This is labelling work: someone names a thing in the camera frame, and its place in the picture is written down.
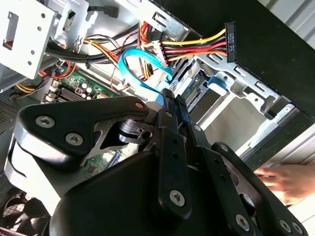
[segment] black wire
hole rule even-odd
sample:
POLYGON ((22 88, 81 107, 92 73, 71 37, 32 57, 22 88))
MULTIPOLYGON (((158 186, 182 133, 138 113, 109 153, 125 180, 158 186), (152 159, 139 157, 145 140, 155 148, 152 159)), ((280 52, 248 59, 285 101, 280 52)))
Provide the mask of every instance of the black wire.
POLYGON ((149 25, 148 26, 148 32, 147 32, 147 40, 148 41, 150 41, 150 39, 151 39, 152 30, 153 30, 153 26, 149 25))
MULTIPOLYGON (((120 39, 120 38, 123 38, 123 37, 127 36, 128 34, 130 34, 131 32, 133 32, 133 31, 135 31, 136 29, 138 29, 138 27, 139 27, 139 24, 136 24, 135 26, 133 26, 133 27, 131 27, 131 28, 129 28, 129 29, 127 29, 127 30, 125 30, 125 31, 123 31, 123 32, 121 32, 121 33, 119 33, 119 34, 117 34, 116 36, 114 36, 114 37, 112 37, 112 38, 113 38, 114 40, 118 40, 118 39, 120 39)), ((93 34, 93 35, 88 36, 87 39, 89 39, 90 37, 95 38, 95 37, 98 37, 98 36, 101 36, 101 37, 102 37, 102 34, 93 34)))
POLYGON ((217 38, 213 41, 210 41, 210 42, 207 42, 207 43, 204 43, 204 44, 198 44, 198 45, 185 45, 185 46, 180 46, 180 45, 172 45, 172 46, 163 46, 163 48, 165 49, 186 49, 186 48, 204 48, 204 47, 208 47, 208 46, 211 46, 215 43, 218 43, 222 40, 225 40, 226 37, 225 36, 222 36, 220 38, 217 38))
POLYGON ((107 35, 100 34, 100 36, 103 38, 89 38, 89 39, 96 41, 96 43, 99 43, 99 44, 111 43, 112 45, 114 45, 115 48, 117 48, 117 45, 114 43, 114 41, 117 42, 115 39, 107 35))
POLYGON ((181 56, 181 55, 184 55, 184 54, 187 54, 187 53, 173 53, 173 54, 167 54, 166 57, 169 59, 169 58, 175 58, 175 57, 178 57, 178 56, 181 56))
POLYGON ((219 48, 214 48, 213 50, 226 51, 226 48, 224 48, 224 47, 219 47, 219 48))
MULTIPOLYGON (((136 48, 137 43, 136 40, 124 45, 123 51, 129 49, 129 48, 136 48)), ((120 56, 122 48, 119 47, 117 49, 114 49, 112 52, 118 56, 120 56)), ((104 54, 97 54, 97 55, 85 55, 85 54, 76 54, 71 51, 65 50, 61 47, 59 47, 55 42, 50 41, 48 43, 48 47, 46 49, 46 53, 59 58, 61 60, 67 60, 74 63, 101 63, 101 64, 110 64, 111 61, 107 59, 107 57, 104 56, 104 54)))
POLYGON ((30 95, 32 95, 33 93, 41 90, 42 88, 44 88, 48 82, 49 82, 49 79, 50 79, 50 75, 52 75, 53 73, 55 73, 57 70, 58 70, 58 66, 53 66, 53 67, 49 67, 45 70, 46 72, 46 76, 42 77, 42 80, 39 82, 38 85, 36 86, 27 86, 28 88, 30 89, 35 89, 34 91, 30 92, 30 93, 25 93, 25 92, 15 92, 13 94, 11 94, 10 96, 10 99, 15 99, 15 100, 18 100, 18 99, 21 99, 21 98, 25 98, 25 97, 28 97, 30 95))

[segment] red wire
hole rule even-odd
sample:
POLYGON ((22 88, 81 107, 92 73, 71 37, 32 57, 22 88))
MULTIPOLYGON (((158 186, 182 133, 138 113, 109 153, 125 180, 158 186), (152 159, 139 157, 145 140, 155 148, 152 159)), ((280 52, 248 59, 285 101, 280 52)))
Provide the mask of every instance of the red wire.
POLYGON ((146 43, 146 44, 148 44, 149 42, 148 42, 148 40, 144 37, 144 33, 145 33, 145 31, 147 30, 148 26, 149 26, 149 24, 145 22, 145 23, 143 24, 143 26, 140 28, 140 40, 141 40, 141 42, 144 42, 144 43, 146 43))
POLYGON ((107 48, 100 45, 99 43, 95 43, 95 44, 97 46, 101 47, 105 52, 107 52, 112 58, 114 58, 114 60, 119 61, 119 57, 116 54, 114 54, 112 51, 108 50, 107 48))
MULTIPOLYGON (((62 78, 64 79, 64 78, 70 76, 71 74, 68 75, 68 73, 69 73, 69 71, 70 71, 70 69, 71 69, 71 63, 70 63, 69 61, 67 61, 67 66, 68 66, 68 68, 67 68, 67 71, 66 71, 66 72, 64 72, 63 74, 61 74, 61 75, 59 75, 59 76, 52 76, 52 78, 54 78, 54 79, 60 79, 60 78, 62 77, 62 78)), ((43 77, 43 76, 46 76, 47 74, 46 74, 44 71, 40 71, 39 75, 40 75, 41 77, 43 77)))
POLYGON ((226 45, 226 42, 221 42, 214 44, 209 47, 204 47, 204 48, 185 48, 185 49, 172 49, 172 50, 166 50, 165 53, 186 53, 186 52, 203 52, 203 51, 209 51, 214 48, 224 46, 226 45))
POLYGON ((76 67, 77 67, 77 64, 74 64, 74 65, 73 65, 73 68, 72 68, 72 70, 71 70, 71 72, 70 72, 69 74, 64 75, 64 76, 52 76, 52 78, 54 78, 54 79, 56 79, 56 80, 65 79, 65 78, 69 77, 70 75, 72 75, 72 74, 74 73, 76 67))

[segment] finger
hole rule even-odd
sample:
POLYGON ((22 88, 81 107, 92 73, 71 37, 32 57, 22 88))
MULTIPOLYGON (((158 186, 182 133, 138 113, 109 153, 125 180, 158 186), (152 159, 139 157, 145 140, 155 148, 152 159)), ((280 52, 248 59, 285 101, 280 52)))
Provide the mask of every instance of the finger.
POLYGON ((293 205, 293 204, 297 204, 301 201, 301 199, 297 199, 297 198, 285 198, 285 200, 283 201, 284 205, 293 205))
POLYGON ((282 190, 282 188, 280 188, 279 185, 271 185, 271 186, 268 186, 268 189, 269 189, 270 191, 272 191, 274 194, 275 194, 275 193, 277 193, 277 194, 281 193, 282 197, 284 196, 283 190, 282 190))
POLYGON ((258 176, 276 176, 276 172, 270 168, 259 168, 254 173, 258 176))
POLYGON ((260 179, 261 182, 263 182, 267 187, 268 186, 274 186, 276 184, 278 184, 278 181, 275 177, 264 177, 264 176, 260 176, 258 177, 260 179))

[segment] screw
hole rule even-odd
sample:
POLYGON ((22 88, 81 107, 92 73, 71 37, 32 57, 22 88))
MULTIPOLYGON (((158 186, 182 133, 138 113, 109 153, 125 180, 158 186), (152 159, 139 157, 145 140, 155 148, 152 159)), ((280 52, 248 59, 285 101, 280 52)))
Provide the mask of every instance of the screw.
POLYGON ((301 227, 295 223, 294 221, 292 222, 293 227, 295 228, 295 230, 299 233, 299 234, 303 234, 303 230, 301 229, 301 227))
POLYGON ((235 216, 236 223, 246 232, 250 230, 250 225, 244 216, 237 214, 235 216))
POLYGON ((58 70, 59 70, 60 73, 64 73, 64 68, 63 67, 59 67, 58 70))
POLYGON ((290 226, 284 220, 280 220, 279 222, 280 222, 280 225, 282 226, 282 228, 285 229, 285 231, 287 231, 288 233, 291 233, 290 226))
POLYGON ((69 144, 74 145, 74 146, 80 146, 83 143, 82 136, 76 133, 67 134, 67 136, 65 137, 65 140, 69 144))
POLYGON ((144 106, 141 104, 141 103, 136 103, 136 106, 138 107, 138 108, 140 108, 140 109, 143 109, 144 108, 144 106))
POLYGON ((228 151, 227 147, 223 144, 220 145, 220 147, 224 150, 224 151, 228 151))
POLYGON ((173 117, 172 113, 170 113, 170 112, 166 112, 166 114, 167 114, 169 117, 173 117))
POLYGON ((178 190, 172 190, 169 193, 169 198, 175 205, 182 207, 185 204, 185 197, 183 194, 178 190))
POLYGON ((195 130, 197 130, 198 132, 201 131, 201 128, 200 128, 198 125, 195 125, 194 128, 195 128, 195 130))
POLYGON ((54 119, 47 116, 39 116, 36 118, 35 122, 36 124, 43 128, 51 128, 56 124, 54 119))

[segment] yellow wire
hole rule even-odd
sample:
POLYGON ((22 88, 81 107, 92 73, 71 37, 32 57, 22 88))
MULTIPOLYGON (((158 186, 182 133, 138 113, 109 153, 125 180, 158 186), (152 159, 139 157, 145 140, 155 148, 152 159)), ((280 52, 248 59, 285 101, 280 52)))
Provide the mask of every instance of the yellow wire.
POLYGON ((194 41, 184 41, 184 42, 172 42, 172 41, 163 41, 162 44, 171 44, 171 45, 189 45, 189 44, 198 44, 198 43, 206 43, 212 40, 215 40, 219 38, 221 35, 225 33, 226 29, 222 29, 219 33, 216 35, 210 37, 210 38, 205 38, 201 40, 194 40, 194 41))
MULTIPOLYGON (((139 34, 141 35, 141 37, 143 38, 147 38, 147 32, 145 32, 144 34, 141 32, 141 28, 143 26, 144 22, 143 21, 140 21, 140 30, 139 30, 139 34)), ((140 41, 140 48, 141 50, 145 50, 144 47, 145 47, 146 44, 144 44, 143 42, 140 41)), ((148 79, 150 76, 149 76, 149 69, 148 69, 148 64, 145 60, 143 60, 143 72, 144 72, 144 77, 146 79, 148 79)))
POLYGON ((25 92, 25 93, 31 93, 31 92, 32 92, 32 91, 29 91, 29 90, 24 89, 24 88, 21 87, 19 84, 17 84, 16 87, 18 87, 19 90, 21 90, 22 92, 25 92))
POLYGON ((24 86, 22 84, 19 84, 20 87, 24 88, 25 90, 33 92, 35 89, 34 88, 28 88, 27 86, 24 86))
POLYGON ((104 51, 101 47, 99 47, 97 44, 95 44, 94 42, 92 42, 91 40, 85 39, 84 40, 86 43, 89 43, 91 45, 93 45, 94 47, 96 47, 97 49, 99 49, 104 55, 106 55, 108 57, 108 59, 110 59, 114 65, 117 66, 117 62, 106 52, 104 51))

